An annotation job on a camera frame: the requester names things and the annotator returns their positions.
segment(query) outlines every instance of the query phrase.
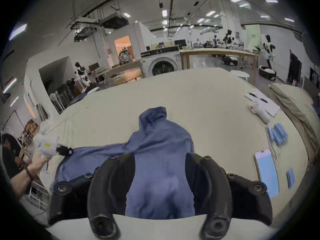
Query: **washing machine door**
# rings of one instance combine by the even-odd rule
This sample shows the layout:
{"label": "washing machine door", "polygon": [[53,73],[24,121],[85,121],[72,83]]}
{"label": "washing machine door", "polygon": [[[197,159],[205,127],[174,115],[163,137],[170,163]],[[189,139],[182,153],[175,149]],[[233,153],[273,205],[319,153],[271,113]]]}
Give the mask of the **washing machine door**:
{"label": "washing machine door", "polygon": [[150,76],[156,76],[176,71],[177,68],[177,64],[171,58],[157,58],[151,63],[148,73]]}

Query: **doorway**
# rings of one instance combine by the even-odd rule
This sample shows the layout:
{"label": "doorway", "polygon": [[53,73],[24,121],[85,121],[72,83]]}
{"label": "doorway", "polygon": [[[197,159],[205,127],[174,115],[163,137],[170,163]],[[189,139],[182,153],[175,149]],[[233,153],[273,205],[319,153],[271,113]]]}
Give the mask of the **doorway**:
{"label": "doorway", "polygon": [[114,40],[114,46],[115,46],[115,50],[117,51],[117,56],[119,56],[119,54],[123,48],[127,48],[129,54],[134,59],[134,52],[132,50],[131,41],[130,41],[130,38],[128,35]]}

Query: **white glove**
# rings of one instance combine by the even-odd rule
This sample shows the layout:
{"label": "white glove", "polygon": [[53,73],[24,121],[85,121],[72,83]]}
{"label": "white glove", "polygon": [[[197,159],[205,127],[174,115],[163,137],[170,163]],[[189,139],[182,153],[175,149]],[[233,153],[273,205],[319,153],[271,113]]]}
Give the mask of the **white glove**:
{"label": "white glove", "polygon": [[249,109],[253,114],[256,114],[262,120],[262,122],[264,122],[266,125],[270,122],[270,116],[259,105],[258,102],[256,102],[256,101],[251,102],[249,104]]}

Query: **washing machine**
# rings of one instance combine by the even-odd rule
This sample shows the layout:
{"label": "washing machine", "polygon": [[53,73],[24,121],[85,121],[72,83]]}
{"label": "washing machine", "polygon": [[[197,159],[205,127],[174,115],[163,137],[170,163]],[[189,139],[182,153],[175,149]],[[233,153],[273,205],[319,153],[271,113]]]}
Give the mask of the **washing machine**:
{"label": "washing machine", "polygon": [[142,52],[141,63],[145,78],[182,70],[179,46]]}

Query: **wrist bracelet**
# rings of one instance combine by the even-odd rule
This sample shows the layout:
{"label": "wrist bracelet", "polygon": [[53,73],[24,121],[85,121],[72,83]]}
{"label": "wrist bracelet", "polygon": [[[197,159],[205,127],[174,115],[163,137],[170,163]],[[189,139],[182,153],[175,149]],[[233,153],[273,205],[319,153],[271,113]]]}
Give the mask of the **wrist bracelet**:
{"label": "wrist bracelet", "polygon": [[33,181],[33,177],[31,175],[30,171],[28,170],[28,168],[26,168],[26,173],[28,174],[30,180]]}

